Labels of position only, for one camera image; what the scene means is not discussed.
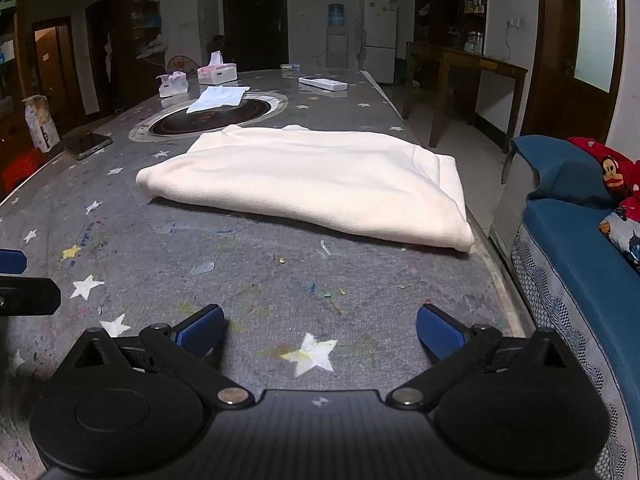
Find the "white refrigerator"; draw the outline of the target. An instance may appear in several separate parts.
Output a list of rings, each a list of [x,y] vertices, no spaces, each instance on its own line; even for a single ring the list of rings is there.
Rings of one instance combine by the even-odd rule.
[[[394,81],[397,14],[397,0],[362,0],[362,68],[379,84]]]

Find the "white tissue paper sheet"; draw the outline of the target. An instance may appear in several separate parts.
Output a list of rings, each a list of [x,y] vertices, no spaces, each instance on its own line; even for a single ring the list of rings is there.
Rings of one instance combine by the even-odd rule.
[[[188,114],[223,106],[239,106],[250,87],[217,86],[207,88],[187,109]]]

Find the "dark wooden side table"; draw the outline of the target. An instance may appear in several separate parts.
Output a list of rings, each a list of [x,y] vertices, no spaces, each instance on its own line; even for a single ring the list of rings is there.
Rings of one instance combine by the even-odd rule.
[[[412,85],[416,68],[424,62],[433,62],[438,66],[437,84],[433,104],[433,120],[428,146],[436,148],[444,132],[446,99],[449,90],[459,99],[463,116],[472,120],[475,116],[480,75],[491,73],[502,78],[511,79],[513,93],[506,132],[503,133],[502,149],[506,153],[509,143],[514,137],[518,114],[525,86],[527,68],[490,58],[482,54],[474,54],[453,48],[445,48],[428,44],[424,41],[410,41],[406,47],[406,95],[401,117],[408,119],[413,108]]]

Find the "round induction cooktop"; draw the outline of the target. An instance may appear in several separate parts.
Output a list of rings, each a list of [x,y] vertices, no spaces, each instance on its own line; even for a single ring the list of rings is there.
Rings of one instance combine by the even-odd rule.
[[[161,110],[129,131],[134,142],[160,142],[186,139],[228,126],[252,126],[280,115],[288,107],[288,98],[277,92],[248,92],[238,106],[221,106],[188,114],[194,100]]]

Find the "blue sofa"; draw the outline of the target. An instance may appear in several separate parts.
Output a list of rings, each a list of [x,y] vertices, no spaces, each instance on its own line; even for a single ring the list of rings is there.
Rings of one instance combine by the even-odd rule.
[[[596,474],[639,475],[639,273],[600,232],[620,206],[602,170],[569,140],[519,136],[502,172],[489,235],[534,323],[565,340],[611,426]]]

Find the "red cartoon cushion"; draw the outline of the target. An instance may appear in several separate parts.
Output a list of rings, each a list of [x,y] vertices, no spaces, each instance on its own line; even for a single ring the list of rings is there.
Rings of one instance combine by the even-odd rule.
[[[568,140],[597,159],[608,192],[620,201],[620,206],[626,209],[626,214],[630,218],[638,221],[640,184],[638,160],[633,162],[625,155],[594,139],[571,136]]]

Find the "white paper bag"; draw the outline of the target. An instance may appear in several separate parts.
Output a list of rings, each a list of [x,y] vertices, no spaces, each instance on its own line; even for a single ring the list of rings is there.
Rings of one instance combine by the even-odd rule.
[[[25,120],[32,142],[43,153],[50,152],[60,143],[60,137],[47,98],[41,94],[35,94],[24,99],[23,103]]]

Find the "white pink tissue box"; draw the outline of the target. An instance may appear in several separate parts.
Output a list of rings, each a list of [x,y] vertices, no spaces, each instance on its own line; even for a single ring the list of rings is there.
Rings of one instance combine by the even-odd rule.
[[[220,51],[210,55],[209,63],[198,69],[198,83],[218,86],[227,82],[236,81],[238,71],[234,63],[225,63]]]

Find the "small white pink box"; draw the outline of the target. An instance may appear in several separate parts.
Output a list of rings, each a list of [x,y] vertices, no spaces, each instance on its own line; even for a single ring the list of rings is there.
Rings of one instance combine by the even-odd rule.
[[[175,70],[170,74],[157,76],[157,79],[160,80],[158,95],[161,99],[171,98],[172,96],[182,96],[189,92],[188,76],[181,70]]]

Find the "water dispenser with blue bottle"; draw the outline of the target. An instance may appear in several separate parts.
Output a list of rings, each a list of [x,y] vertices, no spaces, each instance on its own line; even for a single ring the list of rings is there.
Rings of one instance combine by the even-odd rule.
[[[348,67],[348,29],[345,8],[341,3],[328,5],[328,26],[326,26],[326,67]]]

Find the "polka dot play tent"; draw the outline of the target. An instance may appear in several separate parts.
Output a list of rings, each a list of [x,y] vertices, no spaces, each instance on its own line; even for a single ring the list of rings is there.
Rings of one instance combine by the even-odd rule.
[[[175,55],[166,64],[166,73],[183,72],[188,78],[197,77],[200,66],[185,55]]]

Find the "patterned cartoon blanket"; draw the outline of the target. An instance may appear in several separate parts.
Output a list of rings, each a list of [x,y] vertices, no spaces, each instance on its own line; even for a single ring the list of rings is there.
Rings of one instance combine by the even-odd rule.
[[[640,273],[640,226],[627,214],[624,206],[618,206],[599,223],[600,232],[614,245],[623,258]]]

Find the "cream sweater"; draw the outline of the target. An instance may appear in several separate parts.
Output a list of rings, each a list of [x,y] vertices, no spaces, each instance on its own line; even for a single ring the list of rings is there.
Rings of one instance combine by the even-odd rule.
[[[229,126],[136,182],[180,204],[458,252],[474,244],[454,158],[384,133]]]

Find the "black smartphone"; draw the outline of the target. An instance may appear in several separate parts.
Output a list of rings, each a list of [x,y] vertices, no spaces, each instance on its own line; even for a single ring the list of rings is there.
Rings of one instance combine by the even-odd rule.
[[[83,160],[112,143],[113,140],[110,136],[104,136],[104,134],[90,131],[73,140],[69,140],[65,144],[65,151],[67,154],[70,154],[73,159]]]

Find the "red plastic stool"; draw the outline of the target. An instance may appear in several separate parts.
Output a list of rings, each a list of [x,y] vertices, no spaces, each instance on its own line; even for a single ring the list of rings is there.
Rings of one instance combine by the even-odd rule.
[[[4,162],[1,165],[1,198],[6,198],[45,163],[46,156],[39,148],[31,148],[17,154],[10,162]]]

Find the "white remote control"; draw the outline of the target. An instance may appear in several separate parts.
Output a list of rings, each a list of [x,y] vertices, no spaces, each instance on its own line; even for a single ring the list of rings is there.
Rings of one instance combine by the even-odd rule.
[[[348,89],[348,83],[322,77],[299,77],[298,82],[312,88],[329,92],[340,92]]]

